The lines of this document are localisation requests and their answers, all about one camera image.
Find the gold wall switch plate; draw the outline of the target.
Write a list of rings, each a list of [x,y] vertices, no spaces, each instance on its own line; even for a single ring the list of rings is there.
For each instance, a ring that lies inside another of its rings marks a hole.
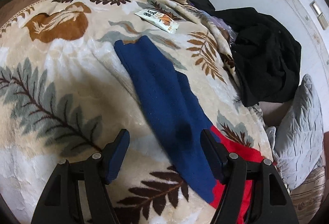
[[[328,20],[326,19],[323,11],[320,9],[319,5],[317,2],[314,0],[310,4],[312,10],[314,11],[317,20],[319,21],[321,27],[323,30],[326,30],[328,28]]]

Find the grey quilted pillow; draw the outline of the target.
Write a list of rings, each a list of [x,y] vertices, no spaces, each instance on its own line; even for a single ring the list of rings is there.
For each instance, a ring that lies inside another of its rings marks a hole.
[[[315,169],[323,151],[322,108],[310,75],[303,76],[280,125],[266,133],[279,175],[292,191]]]

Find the black clothing pile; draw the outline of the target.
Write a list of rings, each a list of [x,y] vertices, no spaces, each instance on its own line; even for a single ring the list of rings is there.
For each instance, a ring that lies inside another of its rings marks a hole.
[[[237,32],[231,53],[243,105],[284,103],[294,98],[299,85],[301,45],[280,22],[252,7],[216,10],[209,0],[189,1]]]

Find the red and blue knit sweater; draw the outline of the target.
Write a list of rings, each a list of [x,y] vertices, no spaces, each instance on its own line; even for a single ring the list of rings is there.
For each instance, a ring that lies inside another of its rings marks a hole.
[[[143,114],[176,170],[202,199],[219,205],[224,186],[214,178],[200,144],[207,129],[229,152],[252,162],[262,160],[253,139],[242,125],[227,120],[217,126],[208,119],[187,77],[173,67],[151,40],[142,36],[134,43],[116,41],[114,49],[132,79]]]

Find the brown striped patterned quilt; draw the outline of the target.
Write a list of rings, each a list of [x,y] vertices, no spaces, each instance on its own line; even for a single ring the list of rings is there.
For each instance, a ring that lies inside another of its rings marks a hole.
[[[309,223],[319,210],[326,183],[325,166],[314,169],[305,181],[291,191],[299,223]]]

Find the purple cloth under black pile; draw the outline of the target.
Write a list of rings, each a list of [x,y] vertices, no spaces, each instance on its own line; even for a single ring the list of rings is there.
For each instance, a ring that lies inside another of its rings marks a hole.
[[[235,42],[237,38],[237,33],[227,25],[221,18],[211,17],[214,25],[220,30],[224,38],[228,41],[228,43]]]

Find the small snack packet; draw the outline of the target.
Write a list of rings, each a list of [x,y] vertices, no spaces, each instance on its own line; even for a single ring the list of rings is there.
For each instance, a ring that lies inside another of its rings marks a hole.
[[[170,34],[175,34],[179,27],[179,24],[171,17],[156,10],[143,9],[136,12],[135,15]]]

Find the cream leaf-print fleece blanket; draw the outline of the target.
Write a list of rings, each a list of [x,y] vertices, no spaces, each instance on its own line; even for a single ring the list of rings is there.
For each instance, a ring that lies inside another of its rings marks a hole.
[[[165,32],[135,15],[156,10]],[[82,161],[125,128],[131,143],[107,187],[121,223],[208,223],[214,213],[182,176],[144,117],[115,53],[147,36],[183,73],[213,125],[242,125],[262,158],[272,151],[257,109],[239,102],[229,45],[187,0],[14,0],[1,9],[1,195],[21,223],[60,160]]]

